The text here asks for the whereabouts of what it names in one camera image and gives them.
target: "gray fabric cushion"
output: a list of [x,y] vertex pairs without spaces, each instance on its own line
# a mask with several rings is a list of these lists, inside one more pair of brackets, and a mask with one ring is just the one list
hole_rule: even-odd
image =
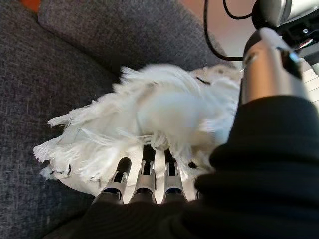
[[38,15],[45,29],[115,73],[149,63],[193,70],[222,62],[208,49],[200,21],[178,0],[42,0]]
[[61,133],[49,119],[116,80],[17,1],[0,0],[0,238],[38,239],[91,204],[92,196],[45,181],[32,149]]

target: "white fabric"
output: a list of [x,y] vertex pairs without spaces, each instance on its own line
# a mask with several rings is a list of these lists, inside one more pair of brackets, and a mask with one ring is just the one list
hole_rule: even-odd
[[[114,93],[49,121],[51,126],[65,125],[65,131],[34,148],[40,162],[50,161],[41,174],[96,196],[120,159],[129,157],[132,168],[124,196],[128,202],[142,147],[151,144],[157,150],[157,201],[163,194],[167,148],[179,165],[187,198],[193,199],[193,178],[213,170],[209,155],[227,140],[237,108],[239,73],[221,65],[193,72],[173,65],[122,71],[122,83],[113,85]],[[198,168],[191,169],[190,161]]]

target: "black cable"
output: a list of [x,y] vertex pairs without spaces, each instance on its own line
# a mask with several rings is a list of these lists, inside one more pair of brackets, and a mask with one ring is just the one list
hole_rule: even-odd
[[228,7],[227,7],[227,4],[226,4],[226,0],[223,0],[223,4],[224,4],[224,8],[225,8],[225,11],[227,13],[227,15],[232,18],[232,19],[235,19],[235,20],[243,20],[243,19],[247,19],[247,18],[250,18],[251,17],[251,13],[246,15],[246,16],[234,16],[233,14],[230,13],[230,11],[228,10]]
[[243,57],[224,56],[215,50],[215,48],[213,47],[213,45],[210,42],[208,30],[207,30],[207,9],[208,9],[208,0],[205,0],[205,4],[204,4],[204,33],[205,33],[206,43],[207,43],[209,49],[211,50],[211,52],[215,56],[217,56],[219,59],[222,59],[224,61],[243,61]]

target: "black sleeve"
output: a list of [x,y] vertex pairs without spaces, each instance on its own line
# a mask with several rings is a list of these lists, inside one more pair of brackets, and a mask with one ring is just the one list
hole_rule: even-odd
[[216,173],[195,184],[203,198],[166,220],[170,231],[160,238],[319,238],[319,119],[313,104],[280,96],[241,106],[228,142],[210,162]]

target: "wooden floor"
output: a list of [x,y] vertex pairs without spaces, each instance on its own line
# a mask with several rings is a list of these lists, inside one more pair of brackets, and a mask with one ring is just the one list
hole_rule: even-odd
[[309,99],[319,111],[319,78],[307,63],[304,62],[303,67],[303,81],[308,91]]

